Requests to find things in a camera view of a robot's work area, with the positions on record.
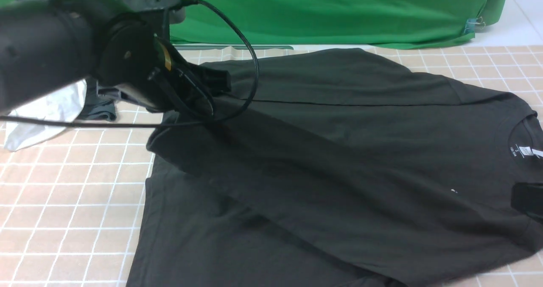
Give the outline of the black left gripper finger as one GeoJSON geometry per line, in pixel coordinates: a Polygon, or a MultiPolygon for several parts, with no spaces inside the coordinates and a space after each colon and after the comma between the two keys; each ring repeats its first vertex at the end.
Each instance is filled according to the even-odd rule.
{"type": "Polygon", "coordinates": [[[212,96],[232,91],[229,71],[216,70],[203,65],[194,65],[193,73],[196,75],[197,84],[212,96]]]}

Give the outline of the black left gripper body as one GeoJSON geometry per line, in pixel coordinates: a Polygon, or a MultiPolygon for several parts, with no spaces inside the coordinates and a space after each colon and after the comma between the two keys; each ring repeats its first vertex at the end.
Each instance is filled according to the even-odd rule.
{"type": "Polygon", "coordinates": [[[215,102],[200,74],[143,22],[112,25],[101,40],[96,69],[101,86],[151,111],[181,111],[196,119],[215,115],[215,102]]]}

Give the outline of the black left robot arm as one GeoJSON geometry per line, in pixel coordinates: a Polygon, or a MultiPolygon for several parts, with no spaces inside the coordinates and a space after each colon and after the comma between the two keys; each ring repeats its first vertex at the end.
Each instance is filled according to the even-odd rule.
{"type": "Polygon", "coordinates": [[[151,112],[231,91],[227,71],[189,63],[169,42],[191,0],[16,0],[1,8],[1,113],[78,82],[151,112]]]}

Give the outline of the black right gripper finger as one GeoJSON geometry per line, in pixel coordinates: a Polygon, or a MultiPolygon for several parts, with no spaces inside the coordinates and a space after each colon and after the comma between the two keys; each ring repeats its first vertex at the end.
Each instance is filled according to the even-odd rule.
{"type": "Polygon", "coordinates": [[[543,219],[543,184],[515,184],[511,192],[511,207],[534,220],[543,219]]]}

